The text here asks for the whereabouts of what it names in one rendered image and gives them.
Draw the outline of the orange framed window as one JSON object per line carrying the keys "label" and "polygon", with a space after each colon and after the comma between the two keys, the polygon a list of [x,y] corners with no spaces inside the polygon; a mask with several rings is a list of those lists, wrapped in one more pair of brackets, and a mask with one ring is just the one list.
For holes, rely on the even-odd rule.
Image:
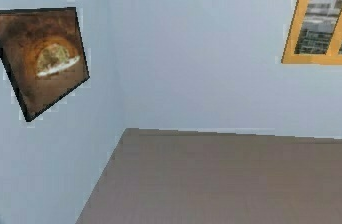
{"label": "orange framed window", "polygon": [[342,65],[342,0],[296,0],[281,63]]}

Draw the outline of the brown framed wall picture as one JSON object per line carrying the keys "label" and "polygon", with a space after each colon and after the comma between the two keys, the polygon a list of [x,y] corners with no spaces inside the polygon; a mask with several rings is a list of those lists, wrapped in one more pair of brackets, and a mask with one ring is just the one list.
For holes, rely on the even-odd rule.
{"label": "brown framed wall picture", "polygon": [[0,10],[0,59],[28,122],[90,78],[74,7]]}

